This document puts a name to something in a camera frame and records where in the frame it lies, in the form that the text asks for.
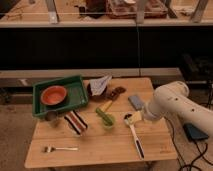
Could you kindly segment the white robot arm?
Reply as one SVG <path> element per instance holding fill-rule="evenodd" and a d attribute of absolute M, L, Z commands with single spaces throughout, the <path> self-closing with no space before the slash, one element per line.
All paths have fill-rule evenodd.
<path fill-rule="evenodd" d="M 213 110 L 193 102 L 188 96 L 189 88 L 182 81 L 159 86 L 142 109 L 131 116 L 131 121 L 133 123 L 142 120 L 155 122 L 164 117 L 166 113 L 177 114 L 213 136 Z"/>

